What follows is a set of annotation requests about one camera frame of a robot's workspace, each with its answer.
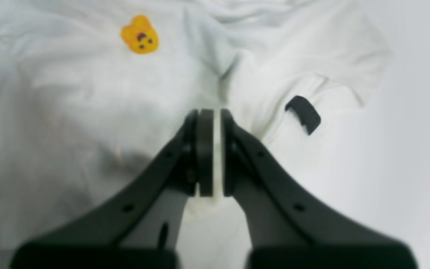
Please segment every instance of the white t-shirt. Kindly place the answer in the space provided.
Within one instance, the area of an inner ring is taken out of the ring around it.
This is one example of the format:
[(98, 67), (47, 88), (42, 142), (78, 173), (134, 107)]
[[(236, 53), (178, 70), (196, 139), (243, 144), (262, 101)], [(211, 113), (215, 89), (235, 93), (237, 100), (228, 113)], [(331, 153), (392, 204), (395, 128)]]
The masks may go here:
[[(158, 33), (153, 53), (119, 35), (138, 14)], [(355, 0), (0, 0), (0, 248), (111, 197), (194, 108), (227, 107), (309, 173), (336, 141), (329, 115), (362, 106), (388, 57)], [(285, 112), (296, 95), (321, 115), (311, 136)], [(249, 250), (219, 170), (215, 181), (214, 198), (186, 208), (186, 268), (241, 268)]]

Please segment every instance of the bear ear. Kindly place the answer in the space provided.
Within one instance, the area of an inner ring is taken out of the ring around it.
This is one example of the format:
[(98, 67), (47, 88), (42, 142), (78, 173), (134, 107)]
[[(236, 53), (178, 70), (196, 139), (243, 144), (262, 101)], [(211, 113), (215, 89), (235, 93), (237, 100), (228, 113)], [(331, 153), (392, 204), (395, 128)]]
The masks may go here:
[(145, 17), (145, 15), (137, 15), (132, 21), (132, 24), (141, 30), (148, 30), (152, 28), (149, 19)]
[(126, 43), (130, 43), (135, 40), (135, 35), (133, 28), (126, 26), (121, 30), (121, 37)]

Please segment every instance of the screw hole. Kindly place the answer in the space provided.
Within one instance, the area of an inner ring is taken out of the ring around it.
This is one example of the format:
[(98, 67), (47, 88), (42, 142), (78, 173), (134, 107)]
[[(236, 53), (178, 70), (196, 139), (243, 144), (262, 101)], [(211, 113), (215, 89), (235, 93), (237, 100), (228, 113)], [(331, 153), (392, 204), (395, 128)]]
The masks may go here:
[(294, 205), (294, 208), (295, 208), (295, 210), (297, 210), (297, 211), (299, 211), (299, 212), (304, 212), (306, 209), (305, 209), (305, 206), (303, 206), (302, 204), (300, 204), (300, 203), (296, 203), (295, 205)]
[(169, 235), (169, 224), (165, 222), (162, 225), (162, 229), (160, 229), (159, 242), (157, 244), (158, 249), (163, 249), (165, 247), (165, 243), (167, 243), (168, 235)]
[(129, 213), (130, 211), (132, 211), (134, 209), (134, 205), (129, 203), (126, 204), (123, 208), (122, 208), (122, 212), (124, 213)]

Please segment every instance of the black clip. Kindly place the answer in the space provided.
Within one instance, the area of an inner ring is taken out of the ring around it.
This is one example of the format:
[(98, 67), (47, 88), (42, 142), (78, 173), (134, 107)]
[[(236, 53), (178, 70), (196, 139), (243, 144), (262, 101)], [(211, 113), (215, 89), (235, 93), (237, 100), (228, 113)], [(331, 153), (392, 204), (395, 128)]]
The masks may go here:
[(302, 126), (306, 126), (308, 135), (311, 135), (321, 123), (320, 115), (318, 114), (318, 112), (316, 112), (316, 109), (314, 109), (312, 104), (305, 97), (301, 97), (298, 95), (295, 96), (285, 106), (285, 111), (290, 108), (293, 109), (294, 112), (300, 118)]
[[(213, 111), (192, 111), (135, 181), (85, 216), (26, 242), (11, 268), (180, 268), (175, 246), (186, 201), (197, 183), (201, 196), (213, 195), (213, 119)], [(244, 268), (417, 268), (403, 242), (306, 191), (226, 109), (220, 126), (224, 194), (243, 209), (253, 245)]]

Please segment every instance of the bear face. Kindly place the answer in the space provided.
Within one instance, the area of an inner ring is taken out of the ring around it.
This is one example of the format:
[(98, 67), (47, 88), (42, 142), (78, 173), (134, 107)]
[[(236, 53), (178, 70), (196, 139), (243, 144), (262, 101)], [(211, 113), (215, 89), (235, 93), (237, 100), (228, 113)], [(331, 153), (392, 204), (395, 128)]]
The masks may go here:
[(138, 54), (147, 54), (159, 47), (159, 36), (144, 15), (134, 17), (131, 24), (122, 29), (121, 37), (130, 50)]

